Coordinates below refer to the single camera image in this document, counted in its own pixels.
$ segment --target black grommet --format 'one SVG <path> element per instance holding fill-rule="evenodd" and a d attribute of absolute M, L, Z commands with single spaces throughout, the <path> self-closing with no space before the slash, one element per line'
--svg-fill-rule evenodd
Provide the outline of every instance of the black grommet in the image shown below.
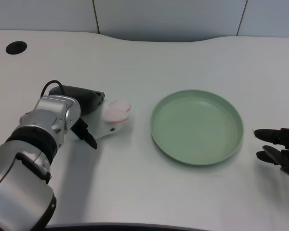
<path fill-rule="evenodd" d="M 17 42 L 10 43 L 6 47 L 5 51 L 8 54 L 20 54 L 24 52 L 26 49 L 27 49 L 27 44 L 25 42 L 17 41 Z"/>

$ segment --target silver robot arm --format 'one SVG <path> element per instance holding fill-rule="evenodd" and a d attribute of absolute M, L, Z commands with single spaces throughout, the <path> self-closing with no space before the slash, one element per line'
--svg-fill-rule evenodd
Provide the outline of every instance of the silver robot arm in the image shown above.
<path fill-rule="evenodd" d="M 43 96 L 0 146 L 0 231 L 34 231 L 52 217 L 56 198 L 50 165 L 80 118 L 77 100 Z"/>

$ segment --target table surface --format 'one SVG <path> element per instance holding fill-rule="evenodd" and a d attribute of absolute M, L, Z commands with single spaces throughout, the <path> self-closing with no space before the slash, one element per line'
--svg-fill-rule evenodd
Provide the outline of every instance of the table surface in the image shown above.
<path fill-rule="evenodd" d="M 28 48 L 8 55 L 6 46 Z M 51 166 L 49 224 L 132 222 L 215 231 L 289 231 L 289 176 L 256 158 L 253 130 L 289 128 L 289 38 L 134 42 L 79 32 L 0 31 L 0 144 L 49 80 L 132 103 L 121 133 L 98 150 L 68 133 Z M 154 144 L 149 119 L 164 96 L 207 90 L 241 114 L 241 150 L 213 166 L 178 163 Z"/>

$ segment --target white wall panel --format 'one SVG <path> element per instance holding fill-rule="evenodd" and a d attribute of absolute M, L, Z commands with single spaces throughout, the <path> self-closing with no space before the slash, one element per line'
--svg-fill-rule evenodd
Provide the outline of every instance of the white wall panel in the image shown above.
<path fill-rule="evenodd" d="M 236 35 L 246 0 L 94 0 L 103 35 L 197 41 Z"/>
<path fill-rule="evenodd" d="M 238 35 L 289 37 L 289 0 L 249 0 Z"/>
<path fill-rule="evenodd" d="M 0 0 L 0 29 L 97 32 L 92 0 Z"/>

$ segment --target plate rim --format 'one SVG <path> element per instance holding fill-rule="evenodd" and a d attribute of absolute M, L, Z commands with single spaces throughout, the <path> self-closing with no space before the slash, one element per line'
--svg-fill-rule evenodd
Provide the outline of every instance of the plate rim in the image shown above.
<path fill-rule="evenodd" d="M 215 96 L 217 96 L 217 97 L 220 97 L 220 98 L 222 98 L 223 100 L 225 100 L 226 102 L 228 102 L 228 103 L 234 108 L 234 110 L 236 111 L 236 113 L 238 114 L 239 119 L 240 119 L 240 121 L 241 121 L 241 125 L 242 125 L 242 136 L 241 136 L 241 139 L 240 139 L 237 147 L 236 147 L 229 155 L 227 155 L 227 156 L 224 157 L 223 159 L 218 160 L 218 161 L 213 161 L 213 162 L 205 163 L 205 164 L 191 164 L 191 163 L 188 163 L 188 162 L 179 160 L 179 159 L 177 159 L 177 158 L 169 155 L 169 154 L 158 144 L 158 142 L 156 141 L 156 138 L 154 137 L 154 134 L 153 134 L 153 131 L 152 131 L 152 117 L 153 117 L 153 114 L 154 114 L 157 106 L 158 106 L 164 99 L 168 98 L 169 96 L 174 95 L 174 94 L 177 94 L 177 93 L 180 93 L 180 92 L 183 92 L 183 91 L 201 91 L 201 92 L 209 93 L 209 94 L 215 95 Z M 218 95 L 218 94 L 212 93 L 212 92 L 210 92 L 210 91 L 207 91 L 207 90 L 186 89 L 186 90 L 179 90 L 179 91 L 173 92 L 173 93 L 165 96 L 164 98 L 162 98 L 162 99 L 154 106 L 154 109 L 153 109 L 153 111 L 152 111 L 152 113 L 151 113 L 151 117 L 150 117 L 150 133 L 151 133 L 151 136 L 152 136 L 155 144 L 156 144 L 156 145 L 159 147 L 159 149 L 162 150 L 163 153 L 165 153 L 167 156 L 171 157 L 172 159 L 174 159 L 174 160 L 176 160 L 176 161 L 179 161 L 179 162 L 181 162 L 181 163 L 184 163 L 184 164 L 193 165 L 193 166 L 205 166 L 205 165 L 213 165 L 213 164 L 217 164 L 217 163 L 219 163 L 219 162 L 222 162 L 222 161 L 224 161 L 224 160 L 232 157 L 234 154 L 236 154 L 236 153 L 239 151 L 239 149 L 240 149 L 241 146 L 242 146 L 243 138 L 244 138 L 244 123 L 243 123 L 242 117 L 241 117 L 240 113 L 238 112 L 238 110 L 237 110 L 228 100 L 226 100 L 224 97 L 222 97 L 222 96 L 220 96 L 220 95 Z"/>

